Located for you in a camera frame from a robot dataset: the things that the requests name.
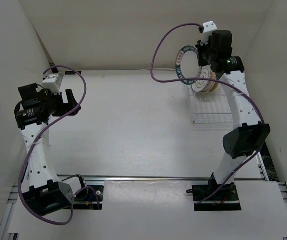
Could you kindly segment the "green rimmed white plate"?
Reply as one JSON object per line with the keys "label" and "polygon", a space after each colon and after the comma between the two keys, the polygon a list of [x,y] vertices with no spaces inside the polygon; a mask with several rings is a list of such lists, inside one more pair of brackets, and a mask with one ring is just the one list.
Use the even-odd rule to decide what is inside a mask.
{"label": "green rimmed white plate", "polygon": [[198,78],[201,74],[196,47],[187,45],[179,51],[175,60],[175,71],[183,84],[193,85],[196,82],[196,80],[186,80]]}

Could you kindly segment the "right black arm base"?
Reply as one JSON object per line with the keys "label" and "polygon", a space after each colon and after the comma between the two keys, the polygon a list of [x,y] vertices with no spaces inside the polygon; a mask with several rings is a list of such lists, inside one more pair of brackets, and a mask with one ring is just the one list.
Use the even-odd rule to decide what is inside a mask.
{"label": "right black arm base", "polygon": [[192,185],[191,189],[186,191],[187,194],[192,194],[194,211],[195,212],[233,212],[241,211],[242,207],[234,183],[224,185],[215,195],[209,197],[219,185],[216,183],[208,183],[207,185]]}

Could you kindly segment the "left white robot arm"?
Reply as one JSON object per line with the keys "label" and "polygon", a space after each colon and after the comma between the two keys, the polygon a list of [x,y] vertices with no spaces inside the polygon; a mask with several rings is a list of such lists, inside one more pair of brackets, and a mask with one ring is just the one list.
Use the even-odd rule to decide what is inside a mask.
{"label": "left white robot arm", "polygon": [[28,189],[23,189],[21,200],[38,217],[44,217],[67,209],[77,200],[88,196],[88,187],[77,174],[70,180],[61,181],[50,160],[50,120],[75,116],[81,110],[73,91],[63,94],[33,83],[18,89],[21,101],[15,106],[14,115],[27,149],[27,161],[20,182],[28,180]]}

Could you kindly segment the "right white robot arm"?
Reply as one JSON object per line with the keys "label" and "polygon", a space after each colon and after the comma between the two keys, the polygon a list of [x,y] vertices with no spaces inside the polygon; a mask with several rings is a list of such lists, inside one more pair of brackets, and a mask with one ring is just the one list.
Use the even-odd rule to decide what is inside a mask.
{"label": "right white robot arm", "polygon": [[239,56],[233,56],[233,35],[228,30],[202,32],[198,42],[198,64],[210,66],[222,86],[233,120],[233,130],[222,140],[225,154],[218,169],[212,174],[214,184],[208,187],[208,195],[221,199],[227,192],[225,186],[234,182],[236,173],[258,155],[268,135],[270,125],[250,98],[245,67]]}

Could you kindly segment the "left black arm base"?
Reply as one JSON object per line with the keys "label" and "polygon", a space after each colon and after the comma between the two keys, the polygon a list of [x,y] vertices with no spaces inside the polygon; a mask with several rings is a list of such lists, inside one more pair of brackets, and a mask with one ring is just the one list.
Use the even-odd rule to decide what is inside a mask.
{"label": "left black arm base", "polygon": [[85,189],[76,195],[74,198],[74,210],[102,210],[104,200],[105,186],[103,182],[93,181],[81,181],[81,186],[91,186],[95,193],[91,189]]}

